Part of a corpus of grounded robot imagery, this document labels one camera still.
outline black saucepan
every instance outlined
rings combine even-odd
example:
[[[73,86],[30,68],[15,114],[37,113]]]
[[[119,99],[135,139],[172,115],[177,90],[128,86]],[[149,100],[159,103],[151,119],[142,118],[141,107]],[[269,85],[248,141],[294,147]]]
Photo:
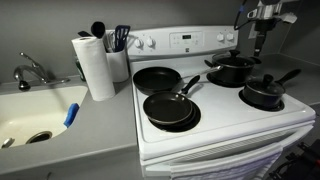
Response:
[[[227,86],[243,86],[251,75],[254,65],[260,64],[261,61],[255,57],[245,57],[239,54],[240,51],[230,50],[228,55],[213,56],[212,63],[205,61],[210,67],[223,67],[221,71],[210,73],[210,78]]]
[[[168,91],[149,96],[143,103],[143,110],[149,120],[160,125],[172,125],[188,119],[192,115],[193,107],[184,95],[199,79],[200,75],[193,77],[181,90],[181,94]]]
[[[279,105],[282,95],[286,92],[283,84],[296,77],[300,72],[300,69],[295,69],[274,82],[273,77],[269,74],[264,75],[262,80],[249,80],[242,90],[242,95],[246,101],[253,105],[275,108]]]
[[[218,71],[221,66],[213,67],[191,76]],[[133,83],[144,94],[151,95],[158,92],[171,91],[181,79],[180,74],[167,67],[149,67],[136,72],[133,75]]]

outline white stove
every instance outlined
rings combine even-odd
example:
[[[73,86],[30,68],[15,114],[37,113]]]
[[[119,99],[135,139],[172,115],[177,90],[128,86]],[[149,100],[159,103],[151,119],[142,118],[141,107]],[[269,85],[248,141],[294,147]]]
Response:
[[[181,46],[176,43],[172,45],[175,42],[172,34],[175,38],[197,35],[201,46],[193,46],[188,42]],[[235,48],[237,36],[238,33],[231,26],[131,32],[129,42],[137,42],[137,39],[140,43],[146,42],[143,48],[134,46],[136,43],[131,43],[131,46],[128,44],[131,73],[154,66],[172,68],[182,77],[200,72],[208,69],[203,61],[211,60],[214,51]],[[153,43],[151,48],[148,46],[150,43],[147,43],[150,39]],[[184,79],[178,87],[184,86],[189,80],[190,78]],[[141,93],[133,83],[138,144],[144,176],[169,177],[172,162],[223,157],[285,139],[288,140],[284,144],[290,145],[311,130],[315,112],[305,104],[284,94],[283,110],[263,111],[247,105],[239,98],[242,89],[243,87],[215,85],[207,80],[206,75],[201,75],[200,81],[186,95],[201,111],[199,123],[185,132],[167,132],[158,129],[148,120],[143,111],[147,95]]]

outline pot lid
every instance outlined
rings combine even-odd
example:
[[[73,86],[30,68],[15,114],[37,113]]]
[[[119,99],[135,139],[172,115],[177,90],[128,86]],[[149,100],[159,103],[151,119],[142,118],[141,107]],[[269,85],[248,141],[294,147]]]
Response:
[[[230,54],[214,56],[215,63],[232,67],[252,67],[255,62],[248,57],[239,56],[240,51],[230,50]]]
[[[257,93],[268,96],[280,96],[285,93],[285,89],[279,83],[272,82],[273,77],[266,74],[263,80],[250,80],[247,82],[247,87],[256,91]]]

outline sink drain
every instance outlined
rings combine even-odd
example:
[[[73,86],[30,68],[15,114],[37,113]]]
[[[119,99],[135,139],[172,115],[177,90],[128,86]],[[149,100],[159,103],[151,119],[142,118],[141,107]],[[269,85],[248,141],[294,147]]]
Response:
[[[50,131],[43,131],[40,132],[34,136],[32,136],[27,142],[26,144],[31,144],[31,143],[35,143],[35,142],[40,142],[40,141],[45,141],[48,140],[52,137],[52,132]]]

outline control panel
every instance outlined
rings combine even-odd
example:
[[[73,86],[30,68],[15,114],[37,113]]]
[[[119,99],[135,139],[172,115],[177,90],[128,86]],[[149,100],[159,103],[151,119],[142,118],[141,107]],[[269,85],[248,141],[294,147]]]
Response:
[[[237,43],[233,26],[182,26],[130,31],[127,50],[139,58],[229,50]]]

